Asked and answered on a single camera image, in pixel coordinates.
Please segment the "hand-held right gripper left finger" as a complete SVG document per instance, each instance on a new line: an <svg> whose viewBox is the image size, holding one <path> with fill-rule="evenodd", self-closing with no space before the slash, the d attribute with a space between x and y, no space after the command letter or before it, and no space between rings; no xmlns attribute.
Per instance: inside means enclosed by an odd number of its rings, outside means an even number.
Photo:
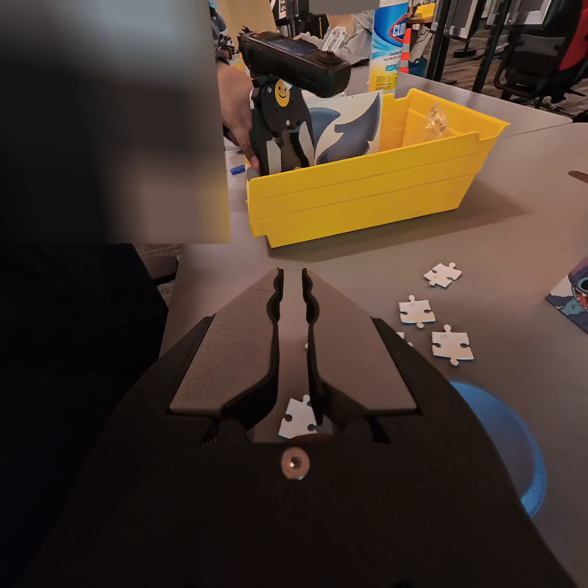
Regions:
<svg viewBox="0 0 588 588"><path fill-rule="evenodd" d="M199 326L198 346L169 411L252 429L273 409L279 374L283 269L261 277Z"/></svg>

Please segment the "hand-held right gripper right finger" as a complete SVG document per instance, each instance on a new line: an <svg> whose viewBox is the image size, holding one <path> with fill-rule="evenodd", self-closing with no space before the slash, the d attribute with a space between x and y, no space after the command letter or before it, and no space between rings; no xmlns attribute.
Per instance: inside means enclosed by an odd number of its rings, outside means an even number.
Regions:
<svg viewBox="0 0 588 588"><path fill-rule="evenodd" d="M416 402L371 315L304 268L307 372L318 424L413 413Z"/></svg>

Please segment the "yellow plastic bin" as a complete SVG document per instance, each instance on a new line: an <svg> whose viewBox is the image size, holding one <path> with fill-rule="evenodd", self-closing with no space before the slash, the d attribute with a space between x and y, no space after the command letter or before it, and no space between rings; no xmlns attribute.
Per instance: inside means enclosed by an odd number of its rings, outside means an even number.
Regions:
<svg viewBox="0 0 588 588"><path fill-rule="evenodd" d="M449 129L423 142L434 104ZM386 95L379 152L246 181L252 235L280 247L457 209L508 126L416 88Z"/></svg>

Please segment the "puzzle box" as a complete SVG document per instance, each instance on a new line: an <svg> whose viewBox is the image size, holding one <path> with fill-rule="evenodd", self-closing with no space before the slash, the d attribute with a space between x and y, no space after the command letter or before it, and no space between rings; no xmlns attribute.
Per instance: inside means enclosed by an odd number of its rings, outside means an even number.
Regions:
<svg viewBox="0 0 588 588"><path fill-rule="evenodd" d="M546 300L587 333L587 257L563 277Z"/></svg>

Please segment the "person's left hand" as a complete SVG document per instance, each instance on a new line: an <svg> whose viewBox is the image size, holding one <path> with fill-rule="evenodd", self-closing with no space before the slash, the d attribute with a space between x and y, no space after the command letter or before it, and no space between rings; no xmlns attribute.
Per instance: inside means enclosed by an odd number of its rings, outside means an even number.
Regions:
<svg viewBox="0 0 588 588"><path fill-rule="evenodd" d="M239 149L255 171L259 171L259 161L251 145L249 131L252 125L250 97L253 90L252 79L224 62L217 62L217 83L219 88L222 123L226 136Z"/></svg>

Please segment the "printed card with blue shapes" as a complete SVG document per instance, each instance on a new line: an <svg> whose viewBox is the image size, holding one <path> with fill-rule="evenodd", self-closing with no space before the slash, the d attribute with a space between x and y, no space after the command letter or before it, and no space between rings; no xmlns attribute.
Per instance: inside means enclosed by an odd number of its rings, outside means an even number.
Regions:
<svg viewBox="0 0 588 588"><path fill-rule="evenodd" d="M312 119L315 164L328 164L379 151L382 91L331 98L305 96Z"/></svg>

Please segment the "disinfectant wipes canister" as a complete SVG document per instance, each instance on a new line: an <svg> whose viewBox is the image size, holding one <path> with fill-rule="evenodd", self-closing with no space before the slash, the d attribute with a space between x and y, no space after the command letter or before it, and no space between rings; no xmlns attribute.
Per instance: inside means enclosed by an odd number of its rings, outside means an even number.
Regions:
<svg viewBox="0 0 588 588"><path fill-rule="evenodd" d="M368 91L394 93L401 69L408 1L380 1L374 11Z"/></svg>

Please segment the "clear plastic bag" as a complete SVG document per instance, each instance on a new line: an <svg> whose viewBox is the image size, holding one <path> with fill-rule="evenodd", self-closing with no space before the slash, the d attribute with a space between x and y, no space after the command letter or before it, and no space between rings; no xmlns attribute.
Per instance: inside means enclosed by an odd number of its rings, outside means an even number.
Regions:
<svg viewBox="0 0 588 588"><path fill-rule="evenodd" d="M443 138L449 128L445 110L440 104L434 104L426 116L422 129L423 142L435 141Z"/></svg>

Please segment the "blue round bowl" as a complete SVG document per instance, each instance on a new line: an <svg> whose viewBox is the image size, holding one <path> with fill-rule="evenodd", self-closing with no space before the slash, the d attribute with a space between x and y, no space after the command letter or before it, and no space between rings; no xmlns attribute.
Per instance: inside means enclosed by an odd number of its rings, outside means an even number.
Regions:
<svg viewBox="0 0 588 588"><path fill-rule="evenodd" d="M502 458L528 517L540 511L548 477L543 453L525 421L503 400L470 381L450 380Z"/></svg>

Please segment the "black office chair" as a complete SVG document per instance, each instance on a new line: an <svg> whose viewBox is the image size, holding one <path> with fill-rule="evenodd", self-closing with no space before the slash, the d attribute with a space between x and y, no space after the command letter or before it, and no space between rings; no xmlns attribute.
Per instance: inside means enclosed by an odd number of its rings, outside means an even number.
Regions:
<svg viewBox="0 0 588 588"><path fill-rule="evenodd" d="M511 42L494 78L502 100L560 102L587 74L587 33L578 40L522 33Z"/></svg>

